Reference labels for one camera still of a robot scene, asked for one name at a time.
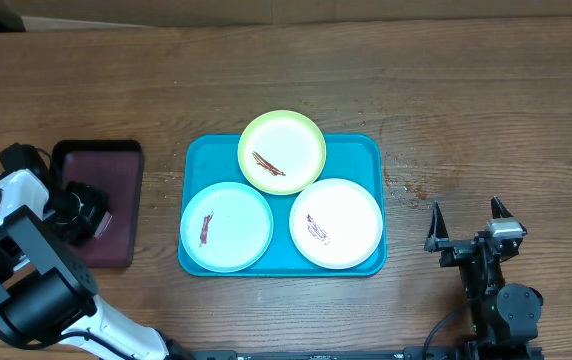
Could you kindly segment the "green and pink sponge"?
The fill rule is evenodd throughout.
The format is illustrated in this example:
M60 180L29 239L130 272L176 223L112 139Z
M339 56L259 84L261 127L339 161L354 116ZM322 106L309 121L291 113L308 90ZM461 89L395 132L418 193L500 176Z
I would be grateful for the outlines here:
M93 235L94 238L100 238L102 234L105 232L106 228L108 227L111 221L112 215L110 212L105 212L104 216L102 217L101 221L99 222L96 231Z

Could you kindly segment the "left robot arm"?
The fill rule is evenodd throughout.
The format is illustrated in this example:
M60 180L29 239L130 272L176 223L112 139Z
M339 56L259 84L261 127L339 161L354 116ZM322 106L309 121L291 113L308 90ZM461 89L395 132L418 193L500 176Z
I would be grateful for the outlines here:
M100 359L191 358L101 298L88 268L44 224L48 200L27 169L0 179L0 340L22 350L68 345Z

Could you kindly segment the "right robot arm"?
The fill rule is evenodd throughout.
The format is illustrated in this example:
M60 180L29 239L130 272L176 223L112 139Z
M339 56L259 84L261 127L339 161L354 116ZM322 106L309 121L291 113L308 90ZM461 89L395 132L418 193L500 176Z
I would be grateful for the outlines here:
M527 229L499 198L491 199L492 218L469 240L452 240L439 204L432 216L424 250L438 252L441 267L460 271L466 303L431 330L422 348L423 359L541 359L542 350L530 346L538 337L543 297L534 288L508 284L501 264L519 254ZM469 311L474 334L463 336L449 348L431 345L448 322Z

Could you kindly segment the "light blue plate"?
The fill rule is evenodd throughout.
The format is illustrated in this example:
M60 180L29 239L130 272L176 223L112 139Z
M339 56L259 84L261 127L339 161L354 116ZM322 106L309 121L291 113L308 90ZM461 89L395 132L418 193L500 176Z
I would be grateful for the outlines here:
M242 183L219 182L200 190L185 207L179 250L202 270L234 273L264 255L273 229L263 195Z

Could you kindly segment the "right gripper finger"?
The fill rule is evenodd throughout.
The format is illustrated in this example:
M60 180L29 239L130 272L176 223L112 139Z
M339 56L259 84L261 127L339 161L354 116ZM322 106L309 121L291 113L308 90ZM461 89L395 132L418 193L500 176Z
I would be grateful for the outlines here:
M505 219L513 217L513 215L507 210L507 208L497 196L494 196L491 199L491 212L493 219Z
M442 248L442 245L449 241L449 235L439 203L435 201L432 204L431 223L428 235L425 240L424 250L427 252L436 252Z

